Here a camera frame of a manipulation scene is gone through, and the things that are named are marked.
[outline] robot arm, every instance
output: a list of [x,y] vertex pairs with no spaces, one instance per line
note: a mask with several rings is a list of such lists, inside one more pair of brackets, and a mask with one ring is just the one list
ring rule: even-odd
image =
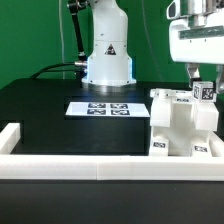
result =
[[127,15],[116,0],[75,2],[78,9],[87,5],[93,13],[94,43],[93,52],[87,59],[83,86],[100,91],[120,91],[122,87],[135,84],[132,59],[127,54]]
[[192,85],[199,64],[218,65],[216,92],[224,93],[224,1],[174,0],[167,9],[172,59],[187,63]]

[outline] small label sticker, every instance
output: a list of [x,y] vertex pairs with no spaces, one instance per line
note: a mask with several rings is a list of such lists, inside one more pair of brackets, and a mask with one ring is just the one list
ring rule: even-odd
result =
[[106,115],[106,110],[103,110],[103,109],[88,109],[87,114]]
[[111,110],[113,116],[127,116],[130,115],[129,110]]
[[153,142],[153,146],[157,148],[166,148],[166,144],[162,142]]
[[89,103],[88,108],[106,108],[105,103]]
[[110,107],[113,109],[128,109],[128,105],[126,103],[112,103]]
[[194,146],[194,150],[198,152],[208,152],[206,147]]
[[202,99],[203,100],[212,100],[213,99],[213,88],[203,88]]
[[199,99],[199,87],[194,87],[194,98]]
[[189,99],[186,98],[177,98],[177,102],[181,102],[181,103],[189,103]]
[[105,54],[106,55],[116,55],[116,52],[115,52],[114,47],[113,47],[112,44],[108,47],[108,49],[107,49]]

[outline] warning label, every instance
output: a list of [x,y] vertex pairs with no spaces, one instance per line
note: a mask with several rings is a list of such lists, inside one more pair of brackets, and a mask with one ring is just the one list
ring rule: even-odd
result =
[[113,47],[112,44],[108,47],[108,49],[107,49],[105,54],[106,55],[116,55],[116,52],[115,52],[114,47]]

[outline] green backdrop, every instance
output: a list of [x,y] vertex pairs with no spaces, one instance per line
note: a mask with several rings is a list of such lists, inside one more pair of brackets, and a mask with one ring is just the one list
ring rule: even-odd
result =
[[[65,61],[70,62],[77,60],[76,40],[67,0],[61,1]],[[184,64],[172,62],[169,54],[166,8],[171,0],[145,0],[143,5],[141,0],[117,0],[117,3],[128,14],[128,53],[134,60],[137,80],[187,82]],[[93,38],[91,10],[79,12],[79,20],[89,55]],[[59,0],[2,0],[0,32],[0,88],[62,62]],[[215,80],[215,66],[202,66],[201,74],[205,79]],[[62,78],[62,74],[43,77]]]

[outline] black table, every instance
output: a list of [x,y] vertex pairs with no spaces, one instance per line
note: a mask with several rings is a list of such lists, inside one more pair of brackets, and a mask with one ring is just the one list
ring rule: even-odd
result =
[[[65,116],[68,103],[134,102],[150,110],[151,88],[187,89],[139,83],[135,91],[101,94],[79,85],[20,79],[0,91],[1,129],[8,122],[22,125],[14,154],[146,155],[148,119],[71,118]],[[216,106],[223,137],[222,99]],[[221,224],[223,210],[222,182],[0,180],[0,223]]]

